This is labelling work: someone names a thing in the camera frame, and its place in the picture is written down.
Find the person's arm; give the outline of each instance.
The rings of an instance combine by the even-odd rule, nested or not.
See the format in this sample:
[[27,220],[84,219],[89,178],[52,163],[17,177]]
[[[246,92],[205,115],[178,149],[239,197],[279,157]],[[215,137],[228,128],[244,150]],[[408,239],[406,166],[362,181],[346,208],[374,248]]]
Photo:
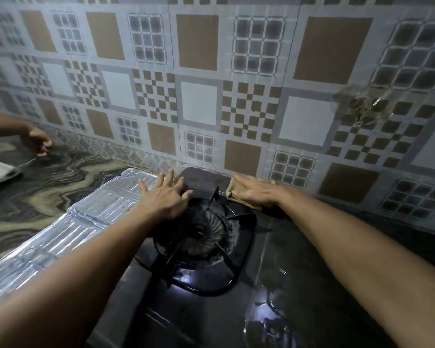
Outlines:
[[187,207],[184,181],[159,176],[128,215],[43,271],[0,302],[0,348],[81,347],[111,292],[151,229]]
[[0,137],[19,135],[23,144],[37,156],[46,156],[52,146],[50,137],[40,128],[20,118],[0,114]]
[[435,267],[374,227],[299,190],[234,175],[238,198],[277,204],[338,281],[401,348],[435,348]]

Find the black stove top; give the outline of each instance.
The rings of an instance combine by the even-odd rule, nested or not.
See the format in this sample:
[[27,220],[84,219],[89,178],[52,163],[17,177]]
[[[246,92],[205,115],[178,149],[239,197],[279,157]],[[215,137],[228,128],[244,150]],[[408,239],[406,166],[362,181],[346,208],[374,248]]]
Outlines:
[[209,181],[193,189],[186,211],[153,230],[135,258],[171,284],[209,296],[229,289],[248,255],[256,216],[247,206],[228,201]]

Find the brown cleaning cloth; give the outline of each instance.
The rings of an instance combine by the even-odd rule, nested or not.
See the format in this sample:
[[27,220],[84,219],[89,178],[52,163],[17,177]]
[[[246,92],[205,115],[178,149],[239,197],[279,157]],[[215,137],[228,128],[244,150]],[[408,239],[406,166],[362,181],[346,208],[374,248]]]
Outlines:
[[232,177],[231,182],[229,183],[229,186],[227,187],[227,190],[225,192],[225,195],[228,200],[236,201],[240,204],[246,205],[248,207],[251,207],[252,209],[256,209],[261,211],[262,206],[261,205],[252,205],[248,204],[247,202],[237,198],[235,195],[232,194],[232,191],[236,191],[237,193],[240,191],[247,190],[248,188],[242,185],[240,182],[238,182],[235,178]]

